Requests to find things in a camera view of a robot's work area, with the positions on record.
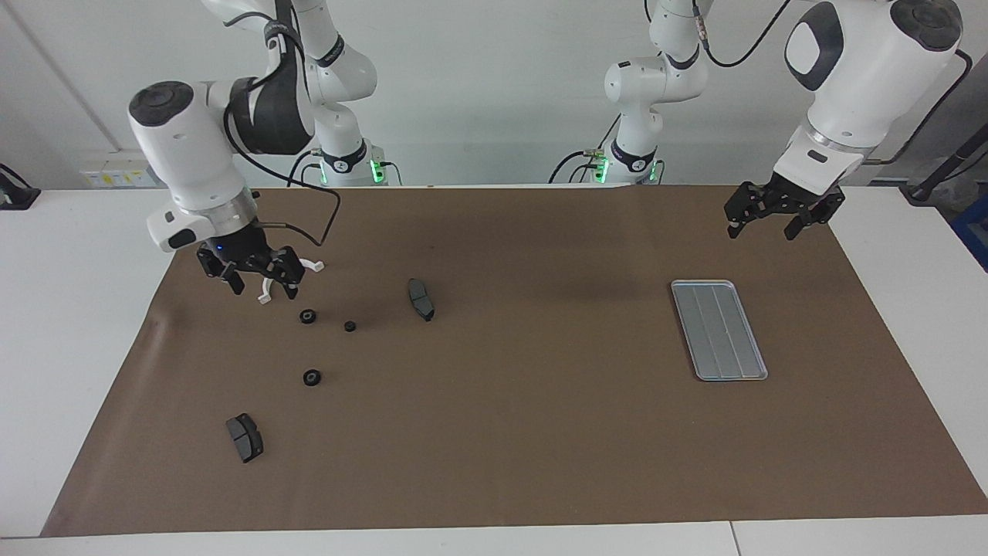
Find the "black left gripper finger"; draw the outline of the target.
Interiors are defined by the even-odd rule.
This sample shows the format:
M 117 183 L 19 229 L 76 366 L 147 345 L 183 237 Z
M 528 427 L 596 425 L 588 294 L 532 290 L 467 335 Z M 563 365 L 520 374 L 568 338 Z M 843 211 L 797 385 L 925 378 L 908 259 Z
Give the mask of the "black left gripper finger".
M 827 224 L 844 203 L 844 200 L 846 200 L 846 197 L 844 197 L 843 192 L 832 192 L 811 207 L 801 205 L 797 210 L 797 214 L 791 219 L 790 224 L 783 230 L 784 236 L 791 242 L 804 229 L 807 229 L 808 226 Z
M 737 239 L 746 225 L 770 215 L 770 190 L 762 185 L 745 181 L 738 186 L 724 205 L 728 221 L 727 235 Z

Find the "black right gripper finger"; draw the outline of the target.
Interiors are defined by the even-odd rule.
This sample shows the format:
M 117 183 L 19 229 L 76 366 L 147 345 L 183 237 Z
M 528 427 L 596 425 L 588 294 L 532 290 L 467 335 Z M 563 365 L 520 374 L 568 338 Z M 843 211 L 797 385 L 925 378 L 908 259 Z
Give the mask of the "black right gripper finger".
M 287 298 L 296 299 L 301 279 L 306 275 L 306 267 L 290 246 L 269 250 L 266 254 L 252 254 L 249 257 L 249 270 L 262 276 L 262 295 L 258 300 L 272 300 L 271 289 L 274 283 L 282 285 Z
M 234 295 L 241 295 L 245 289 L 235 263 L 223 263 L 208 247 L 198 247 L 195 251 L 198 262 L 208 278 L 218 279 L 227 284 Z

